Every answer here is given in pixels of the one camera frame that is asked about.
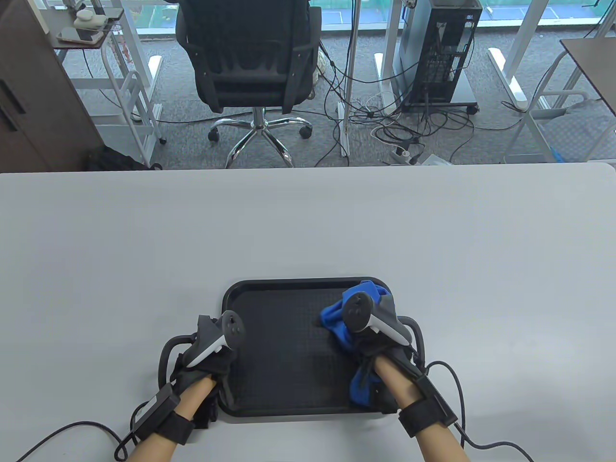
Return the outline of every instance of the forearm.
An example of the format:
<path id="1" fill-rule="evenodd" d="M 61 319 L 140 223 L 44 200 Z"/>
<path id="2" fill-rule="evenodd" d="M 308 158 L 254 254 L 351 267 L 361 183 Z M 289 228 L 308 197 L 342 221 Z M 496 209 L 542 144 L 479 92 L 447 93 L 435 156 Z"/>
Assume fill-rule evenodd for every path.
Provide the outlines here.
<path id="1" fill-rule="evenodd" d="M 401 409 L 421 399 L 418 388 L 387 358 L 376 358 L 375 371 Z M 426 462 L 469 462 L 453 433 L 443 424 L 432 425 L 415 437 Z"/>
<path id="2" fill-rule="evenodd" d="M 215 385 L 216 382 L 210 378 L 191 385 L 180 396 L 180 404 L 176 407 L 176 413 L 187 420 L 192 420 L 195 412 Z M 127 462 L 169 462 L 176 446 L 177 443 L 153 433 L 137 445 Z"/>

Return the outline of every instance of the black bag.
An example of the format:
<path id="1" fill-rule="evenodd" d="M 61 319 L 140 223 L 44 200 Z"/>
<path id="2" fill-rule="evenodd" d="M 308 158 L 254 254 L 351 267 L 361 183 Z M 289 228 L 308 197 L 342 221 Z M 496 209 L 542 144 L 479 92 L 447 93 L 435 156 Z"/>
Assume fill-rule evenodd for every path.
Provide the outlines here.
<path id="1" fill-rule="evenodd" d="M 152 164 L 147 168 L 130 156 L 125 156 L 110 147 L 105 148 L 95 154 L 90 154 L 86 162 L 87 172 L 113 172 L 124 170 L 162 170 L 160 164 Z"/>

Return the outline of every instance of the plastic tray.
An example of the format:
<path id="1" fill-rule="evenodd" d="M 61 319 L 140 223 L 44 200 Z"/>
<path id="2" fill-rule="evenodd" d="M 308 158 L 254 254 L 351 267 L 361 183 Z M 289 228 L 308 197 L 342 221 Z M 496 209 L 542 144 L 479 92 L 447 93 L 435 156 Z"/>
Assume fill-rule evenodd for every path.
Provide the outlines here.
<path id="1" fill-rule="evenodd" d="M 366 412 L 349 400 L 357 364 L 320 326 L 319 313 L 371 277 L 252 280 L 227 290 L 222 310 L 239 314 L 246 342 L 231 367 L 235 417 Z"/>

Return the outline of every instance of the smartphone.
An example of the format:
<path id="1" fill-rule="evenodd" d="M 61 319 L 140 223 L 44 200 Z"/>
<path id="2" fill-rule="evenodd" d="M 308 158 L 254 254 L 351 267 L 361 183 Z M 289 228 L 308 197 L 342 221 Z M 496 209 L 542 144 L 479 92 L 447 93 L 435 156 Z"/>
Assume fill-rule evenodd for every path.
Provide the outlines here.
<path id="1" fill-rule="evenodd" d="M 103 33 L 96 30 L 65 27 L 64 29 L 62 29 L 62 32 L 57 35 L 57 37 L 59 40 L 64 40 L 65 42 L 93 45 L 103 37 Z"/>

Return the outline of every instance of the cabinet handle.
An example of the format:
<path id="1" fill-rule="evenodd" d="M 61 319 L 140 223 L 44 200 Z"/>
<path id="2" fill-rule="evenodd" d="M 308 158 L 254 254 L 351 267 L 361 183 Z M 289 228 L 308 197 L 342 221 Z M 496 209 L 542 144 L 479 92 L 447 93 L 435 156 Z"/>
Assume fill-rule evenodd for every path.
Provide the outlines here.
<path id="1" fill-rule="evenodd" d="M 20 114 L 25 114 L 26 111 L 23 109 L 22 104 L 19 102 L 15 94 L 11 91 L 6 82 L 2 79 L 0 79 L 0 88 L 5 93 L 6 97 L 10 100 L 11 104 L 15 106 L 17 112 Z"/>
<path id="2" fill-rule="evenodd" d="M 6 123 L 6 126 L 9 128 L 10 132 L 16 132 L 17 131 L 16 125 L 10 119 L 9 115 L 6 112 L 4 112 L 2 107 L 0 107 L 0 120 L 3 120 Z"/>

